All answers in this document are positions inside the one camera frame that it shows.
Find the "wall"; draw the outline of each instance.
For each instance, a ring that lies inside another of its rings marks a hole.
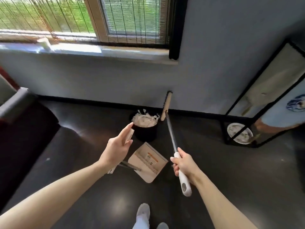
[[[223,114],[282,40],[301,29],[305,0],[189,0],[179,65],[88,56],[0,54],[40,95]]]

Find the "white window sill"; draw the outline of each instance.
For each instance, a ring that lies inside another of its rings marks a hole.
[[[51,50],[47,51],[40,44],[0,43],[0,51],[22,51],[36,54],[47,53],[89,55],[114,58],[124,61],[150,62],[168,65],[178,64],[178,61],[168,58],[168,49],[111,47],[87,44],[59,43],[52,45]]]

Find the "shoe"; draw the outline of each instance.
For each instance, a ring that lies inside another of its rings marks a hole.
[[[168,225],[166,223],[160,223],[158,226],[157,226],[157,229],[169,229],[168,228]]]
[[[142,203],[140,206],[139,206],[139,209],[138,209],[138,212],[137,212],[137,217],[139,215],[146,215],[147,219],[149,219],[150,217],[150,208],[149,208],[149,205],[147,203]]]

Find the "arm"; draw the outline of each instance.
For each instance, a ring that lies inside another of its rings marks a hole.
[[[178,148],[181,158],[170,160],[174,163],[175,175],[178,170],[188,176],[197,187],[210,214],[215,229],[257,229],[257,227],[240,212],[199,169],[191,155]]]
[[[125,143],[131,127],[132,123],[109,140],[96,163],[51,183],[1,215],[0,228],[50,228],[86,190],[125,158],[132,143]]]

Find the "baseboard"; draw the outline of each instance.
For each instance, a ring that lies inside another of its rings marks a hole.
[[[138,106],[138,105],[132,105],[132,104],[118,104],[118,103],[101,102],[101,101],[95,101],[95,100],[82,100],[82,99],[57,97],[57,96],[38,96],[38,97],[39,97],[39,100],[57,101],[57,102],[64,102],[64,103],[70,103],[70,104],[83,104],[83,105],[135,110],[135,111],[138,109],[144,108],[144,109],[154,111],[154,112],[162,112],[162,108],[153,108],[153,107]],[[185,110],[178,110],[178,109],[170,109],[169,113],[170,113],[170,115],[198,117],[198,118],[206,118],[206,119],[213,119],[213,120],[220,120],[220,121],[227,121],[227,122],[239,122],[239,123],[244,123],[244,124],[247,123],[251,119],[248,117],[226,116],[226,115],[222,115],[222,114],[185,111]]]

